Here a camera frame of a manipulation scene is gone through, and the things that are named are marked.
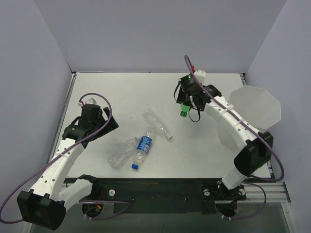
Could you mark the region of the green plastic bottle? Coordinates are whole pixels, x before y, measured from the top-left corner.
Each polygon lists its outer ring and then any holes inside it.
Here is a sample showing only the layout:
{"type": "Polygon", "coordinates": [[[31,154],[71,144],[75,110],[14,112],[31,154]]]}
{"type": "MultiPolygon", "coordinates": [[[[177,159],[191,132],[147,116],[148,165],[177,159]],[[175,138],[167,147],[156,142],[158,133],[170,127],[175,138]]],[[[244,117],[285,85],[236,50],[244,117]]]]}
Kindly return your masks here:
{"type": "Polygon", "coordinates": [[[182,117],[186,117],[188,112],[190,111],[191,107],[190,106],[187,106],[183,103],[180,104],[180,107],[181,107],[181,112],[180,112],[180,115],[182,117]]]}

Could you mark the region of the clear bottle white cap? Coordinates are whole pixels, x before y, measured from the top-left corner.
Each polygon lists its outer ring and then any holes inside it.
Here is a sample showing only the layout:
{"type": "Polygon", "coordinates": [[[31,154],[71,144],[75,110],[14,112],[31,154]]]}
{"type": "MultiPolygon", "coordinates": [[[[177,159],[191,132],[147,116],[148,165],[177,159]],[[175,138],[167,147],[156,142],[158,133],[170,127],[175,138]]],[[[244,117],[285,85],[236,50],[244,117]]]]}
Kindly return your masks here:
{"type": "Polygon", "coordinates": [[[168,141],[172,139],[172,134],[164,121],[150,108],[146,108],[142,111],[142,117],[148,125],[153,127],[156,133],[168,141]]]}

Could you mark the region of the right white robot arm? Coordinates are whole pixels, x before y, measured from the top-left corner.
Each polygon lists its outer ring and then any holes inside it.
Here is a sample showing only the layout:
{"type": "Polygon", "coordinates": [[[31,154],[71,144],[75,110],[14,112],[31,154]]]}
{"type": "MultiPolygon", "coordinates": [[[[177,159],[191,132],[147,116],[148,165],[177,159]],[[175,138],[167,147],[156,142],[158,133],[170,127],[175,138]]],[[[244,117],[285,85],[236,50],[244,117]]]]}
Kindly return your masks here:
{"type": "Polygon", "coordinates": [[[174,90],[174,99],[188,110],[211,116],[233,139],[238,154],[233,168],[225,174],[217,186],[218,195],[227,199],[243,181],[258,179],[254,173],[267,164],[272,157],[273,137],[262,133],[244,120],[230,105],[222,93],[212,84],[202,85],[191,74],[179,79],[174,90]]]}

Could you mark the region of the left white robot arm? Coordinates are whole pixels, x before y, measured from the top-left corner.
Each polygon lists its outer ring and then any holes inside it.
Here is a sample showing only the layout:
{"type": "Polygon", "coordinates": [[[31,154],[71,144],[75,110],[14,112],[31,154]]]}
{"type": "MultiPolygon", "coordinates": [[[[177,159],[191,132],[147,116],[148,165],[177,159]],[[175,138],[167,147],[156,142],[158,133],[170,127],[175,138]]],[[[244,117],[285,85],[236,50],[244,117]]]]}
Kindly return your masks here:
{"type": "Polygon", "coordinates": [[[101,108],[96,104],[82,106],[81,116],[65,128],[59,147],[40,178],[29,191],[19,193],[17,204],[23,221],[56,230],[63,222],[66,211],[79,200],[99,197],[98,179],[90,175],[80,176],[66,189],[62,189],[62,185],[89,142],[118,126],[108,107],[101,108]]]}

